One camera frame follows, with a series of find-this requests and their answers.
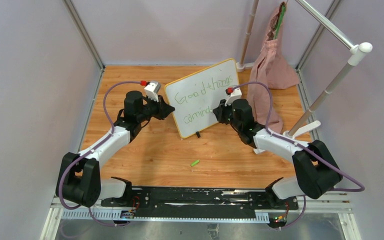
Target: whiteboard frame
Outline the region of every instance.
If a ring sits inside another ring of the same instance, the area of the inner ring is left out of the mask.
[[[191,77],[191,76],[193,76],[193,75],[199,74],[199,73],[201,73],[201,72],[203,72],[203,71],[206,71],[206,70],[208,70],[208,69],[214,68],[214,67],[216,67],[216,66],[218,66],[218,65],[220,65],[220,64],[224,64],[225,62],[232,61],[232,60],[233,60],[233,62],[234,62],[234,65],[236,66],[236,60],[235,60],[233,57],[231,57],[231,58],[228,58],[228,59],[226,59],[226,60],[224,60],[224,61],[221,61],[221,62],[219,62],[219,63],[216,63],[216,64],[214,64],[214,65],[208,66],[208,67],[206,67],[206,68],[204,68],[204,69],[201,69],[201,70],[199,70],[199,71],[197,71],[197,72],[194,72],[194,73],[192,73],[192,74],[189,74],[189,75],[187,75],[187,76],[184,76],[184,77],[182,77],[182,78],[179,78],[179,79],[177,79],[177,80],[175,80],[175,81],[172,81],[172,82],[170,82],[170,83],[167,83],[167,84],[164,86],[164,93],[165,93],[165,95],[167,96],[166,88],[167,88],[168,86],[170,86],[170,85],[172,85],[172,84],[175,84],[175,83],[177,83],[177,82],[179,82],[179,81],[182,81],[182,80],[184,80],[184,79],[187,79],[187,78],[189,78],[189,77]],[[239,83],[239,75],[238,75],[238,71],[235,71],[235,72],[236,72],[237,82]],[[167,103],[171,106],[169,97],[167,97]],[[187,139],[187,138],[189,138],[190,136],[195,135],[195,133],[192,133],[191,135],[188,135],[188,136],[182,136],[182,133],[180,132],[180,129],[179,129],[178,122],[176,121],[176,118],[175,118],[174,115],[173,115],[173,119],[174,119],[174,123],[176,124],[177,131],[179,132],[179,135],[180,135],[180,137],[181,137],[182,139]],[[201,131],[203,131],[203,130],[205,130],[205,129],[207,129],[207,128],[210,128],[210,127],[212,127],[212,126],[214,126],[214,125],[216,125],[216,124],[218,124],[218,122],[216,122],[216,123],[214,123],[214,124],[211,124],[211,125],[209,125],[209,126],[203,128],[203,129],[200,129],[200,130],[198,130],[197,132],[201,132]]]

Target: cable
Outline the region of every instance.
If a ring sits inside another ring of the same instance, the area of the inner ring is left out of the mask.
[[[298,216],[293,222],[289,223],[288,225],[279,227],[279,228],[277,228],[277,229],[275,229],[275,230],[277,230],[277,231],[281,231],[282,229],[289,228],[289,227],[291,227],[292,225],[296,224],[296,223],[298,222],[298,220],[300,220],[300,219],[303,217],[304,212],[306,211],[306,207],[307,207],[307,199],[306,199],[306,196],[303,195],[303,197],[304,197],[304,205],[302,206],[302,211],[301,211],[301,213],[299,214],[299,216]]]
[[[68,209],[68,210],[74,210],[74,209],[77,209],[80,207],[80,204],[79,205],[76,205],[76,206],[68,206],[67,203],[64,201],[64,198],[63,198],[63,184],[64,184],[64,180],[66,179],[67,177],[67,174],[70,172],[70,170],[72,169],[72,167],[74,167],[74,165],[76,165],[78,162],[80,162],[82,159],[84,159],[86,156],[88,156],[89,154],[92,153],[92,150],[95,150],[97,148],[99,148],[102,144],[104,144],[109,138],[111,138],[113,136],[113,133],[114,133],[114,123],[113,121],[111,120],[111,117],[110,115],[108,114],[108,111],[107,111],[107,107],[106,107],[106,101],[107,101],[107,96],[108,94],[111,92],[111,90],[119,85],[122,85],[122,84],[141,84],[140,81],[123,81],[123,82],[119,82],[119,83],[116,83],[114,84],[112,87],[110,87],[105,95],[103,96],[103,112],[105,113],[105,116],[106,118],[108,119],[109,121],[109,124],[111,124],[111,134],[108,134],[102,141],[98,142],[96,144],[96,146],[94,146],[91,150],[87,151],[85,154],[79,156],[76,160],[74,160],[70,165],[68,165],[68,167],[65,169],[65,171],[62,173],[62,176],[61,176],[61,179],[59,181],[59,185],[58,185],[58,197],[59,197],[59,201],[61,202],[61,205]]]
[[[285,137],[283,135],[279,135],[279,134],[277,134],[275,132],[270,131],[270,129],[269,129],[269,119],[270,119],[270,115],[272,114],[272,108],[273,108],[273,96],[272,96],[272,93],[270,92],[270,89],[269,89],[269,87],[267,85],[265,85],[262,82],[258,82],[258,81],[250,81],[250,82],[245,82],[245,83],[239,84],[239,85],[233,87],[232,90],[235,90],[237,88],[240,88],[240,87],[248,85],[248,84],[259,84],[259,85],[263,86],[267,90],[267,92],[268,92],[268,96],[270,98],[270,108],[268,109],[267,119],[265,120],[265,130],[268,132],[268,134],[270,134],[271,136],[274,136],[274,137],[276,137],[278,139],[282,139],[282,140],[284,140],[284,141],[286,141],[288,143],[297,145],[298,147],[302,148],[304,151],[306,151],[307,153],[312,155],[314,158],[316,158],[318,161],[322,162],[324,165],[328,166],[330,169],[332,169],[336,173],[344,176],[346,179],[350,180],[351,182],[353,182],[354,184],[356,184],[357,186],[360,187],[360,188],[357,188],[357,189],[355,189],[355,188],[332,188],[331,191],[343,191],[343,192],[357,193],[357,192],[362,192],[362,191],[364,191],[366,189],[361,182],[357,181],[355,178],[351,177],[350,175],[348,175],[344,171],[340,170],[339,168],[337,168],[337,167],[333,166],[332,164],[328,163],[326,160],[321,158],[319,155],[315,154],[313,151],[311,151],[310,149],[308,149],[304,145],[300,144],[299,142],[297,142],[297,141],[295,141],[293,139],[290,139],[288,137]]]
[[[288,213],[289,213],[289,203],[286,202],[286,213],[284,214],[284,218],[288,217]]]
[[[90,226],[88,226],[85,230],[83,230],[81,233],[70,236],[70,235],[67,235],[67,234],[64,232],[64,227],[68,225],[68,223],[64,225],[64,222],[65,222],[65,221],[66,221],[66,220],[62,220],[62,221],[61,221],[61,223],[60,223],[60,225],[59,225],[59,228],[58,228],[58,231],[59,231],[59,233],[60,233],[64,238],[66,238],[66,239],[75,239],[75,238],[78,238],[78,237],[82,236],[83,234],[85,234],[87,231],[89,231],[89,230],[92,228],[92,225],[90,225]]]
[[[150,122],[151,122],[151,119],[149,119],[149,120],[145,123],[145,125],[141,126],[141,128],[146,127]]]

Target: metal rod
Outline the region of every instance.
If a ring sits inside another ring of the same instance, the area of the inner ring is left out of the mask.
[[[338,10],[339,5],[342,2],[343,0],[333,0],[332,4],[329,6],[329,9],[327,10],[325,15],[325,17],[329,19],[329,21],[332,19],[332,17]],[[323,26],[322,24],[318,25],[317,30],[315,31],[313,37],[311,38],[310,43],[308,44],[304,54],[301,57],[301,60],[299,60],[298,65],[296,66],[297,70],[301,70],[304,68],[304,66],[307,63],[307,60],[309,59],[310,53],[313,51],[314,47],[316,46],[317,42],[319,41],[325,29],[326,29],[325,26]]]
[[[101,57],[99,56],[99,53],[94,45],[94,43],[91,40],[91,37],[89,36],[88,32],[86,31],[85,26],[82,23],[82,20],[79,17],[79,14],[77,13],[77,10],[72,2],[72,0],[62,0],[65,4],[65,7],[67,8],[68,12],[70,13],[78,31],[80,32],[80,35],[83,37],[84,42],[87,45],[87,48],[89,49],[90,53],[92,53],[93,58],[95,59],[96,64],[99,66],[101,71],[104,70],[105,66],[102,62]]]
[[[329,19],[317,11],[317,9],[311,6],[307,1],[295,1],[301,5],[301,7],[303,7],[311,16],[319,21],[325,28],[327,28],[327,30],[329,30],[329,32],[331,32],[348,49],[352,49],[354,47],[354,43],[341,30],[339,30],[339,28],[337,28]]]
[[[240,57],[239,61],[240,65],[244,64],[245,54],[247,53],[248,43],[250,42],[251,30],[253,29],[254,19],[256,17],[258,2],[259,0],[254,0],[254,3],[252,4],[251,14],[249,15],[248,28],[246,29],[245,33],[245,42],[243,43],[242,48],[242,56]]]
[[[342,70],[335,76],[326,89],[318,96],[314,103],[305,111],[301,118],[295,123],[295,125],[287,133],[289,137],[293,136],[300,127],[302,127],[307,119],[316,111],[316,109],[323,103],[323,101],[333,92],[333,90],[342,82],[345,76],[353,69],[354,66],[346,63]]]

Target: red connector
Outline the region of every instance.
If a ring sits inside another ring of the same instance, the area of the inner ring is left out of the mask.
[[[233,88],[232,88],[232,87],[229,87],[229,88],[226,90],[226,93],[227,93],[227,94],[231,94],[231,93],[233,93]]]

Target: green marker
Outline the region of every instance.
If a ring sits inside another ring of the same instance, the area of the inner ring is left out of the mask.
[[[195,165],[197,165],[197,164],[199,164],[199,163],[200,163],[200,160],[198,159],[198,160],[192,162],[192,163],[190,164],[190,166],[193,167],[193,166],[195,166]]]

